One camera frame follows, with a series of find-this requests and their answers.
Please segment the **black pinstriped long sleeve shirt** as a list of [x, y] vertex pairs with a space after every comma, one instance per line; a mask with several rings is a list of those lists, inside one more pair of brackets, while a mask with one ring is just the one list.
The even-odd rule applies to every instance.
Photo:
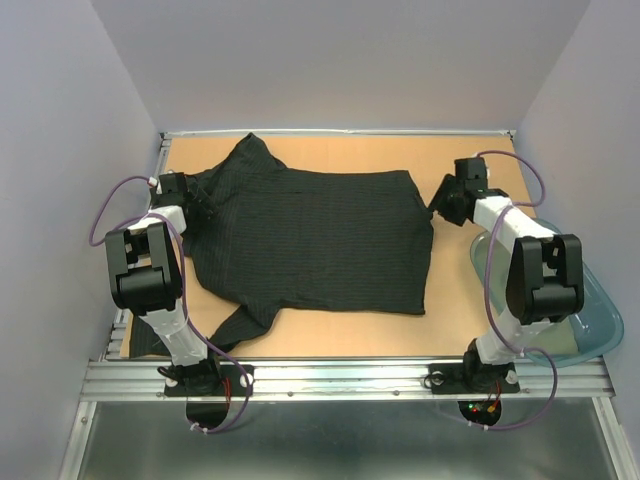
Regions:
[[432, 213], [407, 171], [296, 170], [247, 135], [202, 172], [217, 213], [187, 213], [183, 247], [199, 284], [236, 304], [211, 336], [221, 350], [285, 308], [424, 313]]

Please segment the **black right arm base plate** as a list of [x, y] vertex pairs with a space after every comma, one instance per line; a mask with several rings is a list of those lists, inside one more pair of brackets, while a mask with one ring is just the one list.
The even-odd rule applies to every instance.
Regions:
[[518, 380], [512, 383], [507, 380], [509, 372], [515, 372], [513, 363], [478, 366], [466, 366], [462, 362], [437, 363], [428, 367], [423, 384], [435, 395], [519, 393]]

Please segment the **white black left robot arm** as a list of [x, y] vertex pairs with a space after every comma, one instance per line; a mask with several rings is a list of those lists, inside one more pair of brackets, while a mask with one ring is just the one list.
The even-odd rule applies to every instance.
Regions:
[[186, 214], [210, 211], [183, 173], [148, 177], [151, 207], [139, 219], [105, 234], [112, 298], [144, 322], [166, 348], [171, 365], [158, 372], [171, 395], [209, 396], [222, 386], [216, 355], [189, 326], [185, 287], [173, 241], [187, 229]]

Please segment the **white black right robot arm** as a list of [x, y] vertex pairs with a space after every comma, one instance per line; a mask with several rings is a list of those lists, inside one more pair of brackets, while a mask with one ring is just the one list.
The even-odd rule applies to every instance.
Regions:
[[490, 254], [496, 246], [506, 249], [506, 306], [488, 317], [488, 332], [470, 343], [461, 362], [432, 367], [424, 383], [435, 394], [485, 393], [494, 387], [516, 392], [514, 360], [531, 353], [536, 336], [583, 308], [582, 244], [573, 234], [543, 227], [523, 212], [523, 203], [490, 187], [482, 153], [454, 164], [430, 207], [452, 224], [484, 228]]

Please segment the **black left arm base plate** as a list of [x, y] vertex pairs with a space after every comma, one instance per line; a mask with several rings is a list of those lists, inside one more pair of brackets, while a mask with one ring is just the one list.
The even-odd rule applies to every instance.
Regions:
[[245, 396], [252, 390], [233, 364], [203, 361], [189, 367], [160, 366], [157, 372], [165, 380], [167, 397], [234, 397]]

